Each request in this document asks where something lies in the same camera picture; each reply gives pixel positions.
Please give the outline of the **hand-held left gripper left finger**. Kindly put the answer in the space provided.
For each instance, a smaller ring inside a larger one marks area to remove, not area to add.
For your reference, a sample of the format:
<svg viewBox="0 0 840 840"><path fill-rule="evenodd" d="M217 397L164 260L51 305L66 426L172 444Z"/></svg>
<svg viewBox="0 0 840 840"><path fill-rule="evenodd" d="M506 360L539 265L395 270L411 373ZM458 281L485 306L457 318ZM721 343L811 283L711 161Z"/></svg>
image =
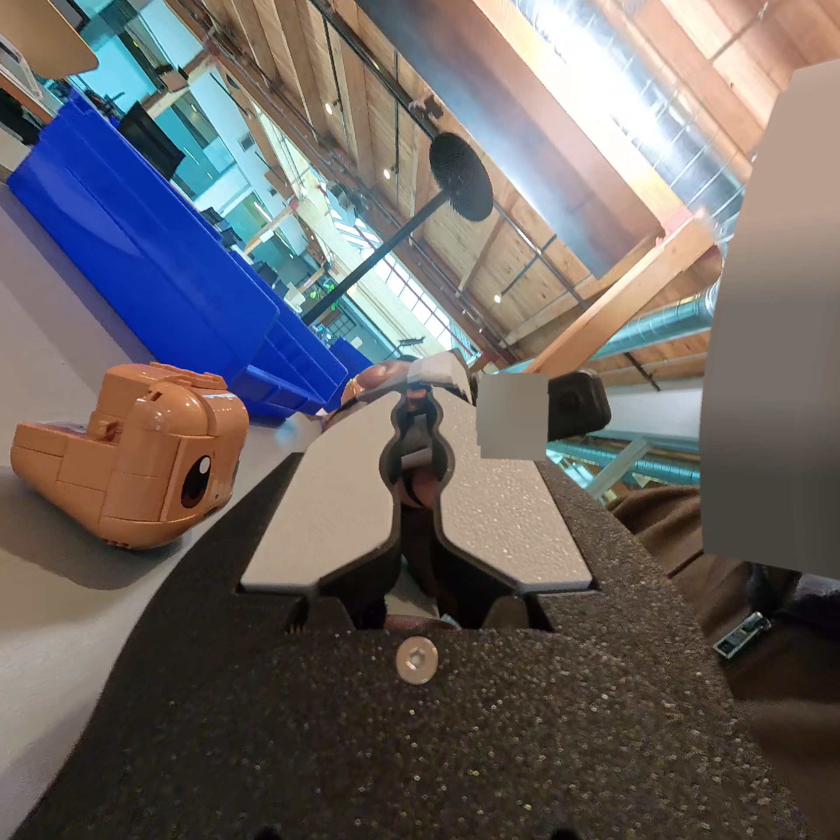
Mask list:
<svg viewBox="0 0 840 840"><path fill-rule="evenodd" d="M386 392L308 448L241 577L244 592L333 597L354 620L384 612L402 564L392 479L402 404Z"/></svg>

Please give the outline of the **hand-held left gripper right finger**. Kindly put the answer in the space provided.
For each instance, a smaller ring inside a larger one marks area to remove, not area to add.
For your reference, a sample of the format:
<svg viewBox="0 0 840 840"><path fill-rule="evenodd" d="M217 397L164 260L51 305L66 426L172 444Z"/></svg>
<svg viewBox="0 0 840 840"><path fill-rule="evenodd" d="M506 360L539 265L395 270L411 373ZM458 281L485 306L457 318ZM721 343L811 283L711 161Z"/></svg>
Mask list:
<svg viewBox="0 0 840 840"><path fill-rule="evenodd" d="M476 408L432 387L429 435L439 480L434 503L437 581L453 599L455 620L481 628L499 599L522 603L525 627L542 595L578 595L593 574L531 460L482 458Z"/></svg>

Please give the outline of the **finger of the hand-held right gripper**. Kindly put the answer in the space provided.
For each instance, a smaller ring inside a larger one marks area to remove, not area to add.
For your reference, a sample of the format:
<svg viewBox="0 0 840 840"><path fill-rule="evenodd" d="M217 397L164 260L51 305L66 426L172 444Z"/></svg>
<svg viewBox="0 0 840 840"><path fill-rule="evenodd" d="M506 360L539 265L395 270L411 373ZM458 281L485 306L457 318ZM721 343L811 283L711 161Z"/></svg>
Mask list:
<svg viewBox="0 0 840 840"><path fill-rule="evenodd" d="M406 374L410 390L443 388L468 403L475 401L469 368L459 351L445 351L415 360Z"/></svg>

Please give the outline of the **brown lego head model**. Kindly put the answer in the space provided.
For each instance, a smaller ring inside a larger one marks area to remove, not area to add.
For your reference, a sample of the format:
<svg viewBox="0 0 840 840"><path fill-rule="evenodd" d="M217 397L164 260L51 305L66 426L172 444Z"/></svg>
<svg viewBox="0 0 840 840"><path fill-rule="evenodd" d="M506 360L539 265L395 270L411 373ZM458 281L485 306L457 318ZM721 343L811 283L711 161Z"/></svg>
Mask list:
<svg viewBox="0 0 840 840"><path fill-rule="evenodd" d="M10 465L102 541L150 550L228 504L248 430L222 376L121 364L106 371L85 428L17 425Z"/></svg>

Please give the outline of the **blue plastic parts bin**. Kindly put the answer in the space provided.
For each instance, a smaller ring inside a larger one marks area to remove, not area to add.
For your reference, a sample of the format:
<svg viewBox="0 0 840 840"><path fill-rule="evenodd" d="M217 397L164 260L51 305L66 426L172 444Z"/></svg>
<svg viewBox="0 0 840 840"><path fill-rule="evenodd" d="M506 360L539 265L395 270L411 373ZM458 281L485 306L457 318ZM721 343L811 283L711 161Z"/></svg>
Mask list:
<svg viewBox="0 0 840 840"><path fill-rule="evenodd" d="M222 377L257 415L315 413L341 388L330 350L85 101L8 185L157 361Z"/></svg>

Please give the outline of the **person's right hand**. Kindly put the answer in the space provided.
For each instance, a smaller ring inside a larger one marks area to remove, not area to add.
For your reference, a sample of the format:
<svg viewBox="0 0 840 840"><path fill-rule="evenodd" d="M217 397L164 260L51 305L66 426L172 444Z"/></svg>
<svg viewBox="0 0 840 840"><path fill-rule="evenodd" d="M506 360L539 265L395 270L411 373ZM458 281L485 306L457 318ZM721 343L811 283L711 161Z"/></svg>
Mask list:
<svg viewBox="0 0 840 840"><path fill-rule="evenodd" d="M411 365L417 360L412 356L401 356L394 360L374 364L350 378L344 387L339 412L352 412L367 407L388 392L389 382L404 381Z"/></svg>

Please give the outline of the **teal ceiling pipes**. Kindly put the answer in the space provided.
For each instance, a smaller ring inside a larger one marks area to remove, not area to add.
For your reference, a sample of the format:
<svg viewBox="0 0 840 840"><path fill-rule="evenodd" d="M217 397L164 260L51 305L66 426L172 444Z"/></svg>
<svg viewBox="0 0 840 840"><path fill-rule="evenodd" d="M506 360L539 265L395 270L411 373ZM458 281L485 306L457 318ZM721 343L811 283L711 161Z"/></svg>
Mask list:
<svg viewBox="0 0 840 840"><path fill-rule="evenodd" d="M600 469L618 463L625 467L621 480L641 476L664 485L700 485L698 455L671 451L653 443L643 443L640 439L573 437L548 443L547 454L554 460L567 459Z"/></svg>

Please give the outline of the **person's brown jacket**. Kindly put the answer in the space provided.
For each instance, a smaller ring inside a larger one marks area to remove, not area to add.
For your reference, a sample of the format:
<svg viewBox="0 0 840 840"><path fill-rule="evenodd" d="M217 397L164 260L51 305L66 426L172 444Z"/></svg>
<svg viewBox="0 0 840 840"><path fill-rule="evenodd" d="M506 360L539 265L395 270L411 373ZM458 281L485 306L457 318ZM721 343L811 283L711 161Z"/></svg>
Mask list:
<svg viewBox="0 0 840 840"><path fill-rule="evenodd" d="M838 581L707 552L700 492L662 486L608 505L692 607L710 644L769 625L720 658L752 738L821 838L839 838Z"/></svg>

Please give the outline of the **small green badge device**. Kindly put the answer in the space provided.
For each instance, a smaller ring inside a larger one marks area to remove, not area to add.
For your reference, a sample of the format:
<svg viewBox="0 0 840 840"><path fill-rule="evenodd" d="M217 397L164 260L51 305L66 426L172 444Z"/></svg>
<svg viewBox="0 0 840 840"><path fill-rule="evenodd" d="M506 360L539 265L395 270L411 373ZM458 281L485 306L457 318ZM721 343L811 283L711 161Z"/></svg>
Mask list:
<svg viewBox="0 0 840 840"><path fill-rule="evenodd" d="M719 659L731 661L742 655L751 644L769 632L771 620L761 612L746 616L729 633L719 638L712 646Z"/></svg>

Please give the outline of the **black monitor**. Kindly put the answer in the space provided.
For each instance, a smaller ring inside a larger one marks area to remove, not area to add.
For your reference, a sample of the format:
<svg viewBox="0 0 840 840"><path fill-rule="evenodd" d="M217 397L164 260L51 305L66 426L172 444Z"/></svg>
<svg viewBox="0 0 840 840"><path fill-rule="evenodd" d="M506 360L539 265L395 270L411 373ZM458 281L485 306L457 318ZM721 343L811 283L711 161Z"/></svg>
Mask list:
<svg viewBox="0 0 840 840"><path fill-rule="evenodd" d="M118 132L168 182L185 158L185 153L139 102L122 116Z"/></svg>

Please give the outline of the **round wooden table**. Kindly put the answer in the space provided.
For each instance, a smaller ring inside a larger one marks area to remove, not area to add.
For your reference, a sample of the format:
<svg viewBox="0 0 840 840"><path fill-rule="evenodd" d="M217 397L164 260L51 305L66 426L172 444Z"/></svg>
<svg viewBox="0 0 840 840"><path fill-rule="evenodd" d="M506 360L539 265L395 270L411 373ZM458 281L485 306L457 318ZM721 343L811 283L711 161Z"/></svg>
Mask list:
<svg viewBox="0 0 840 840"><path fill-rule="evenodd" d="M1 33L39 77L55 80L99 67L96 54L50 1L2 1Z"/></svg>

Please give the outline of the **silver ventilation duct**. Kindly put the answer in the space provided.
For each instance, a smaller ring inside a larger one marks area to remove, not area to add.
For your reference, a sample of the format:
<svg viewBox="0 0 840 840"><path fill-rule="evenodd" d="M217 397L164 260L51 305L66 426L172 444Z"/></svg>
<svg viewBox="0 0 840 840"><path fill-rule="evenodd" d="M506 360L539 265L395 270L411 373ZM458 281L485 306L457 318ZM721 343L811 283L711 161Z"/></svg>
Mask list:
<svg viewBox="0 0 840 840"><path fill-rule="evenodd" d="M592 359L597 361L608 356L633 353L709 331L719 288L720 280L717 280L692 296L635 317L595 352Z"/></svg>
<svg viewBox="0 0 840 840"><path fill-rule="evenodd" d="M557 57L605 99L612 120L677 197L723 227L739 215L744 186L702 129L696 111L657 80L641 49L597 2L513 2Z"/></svg>

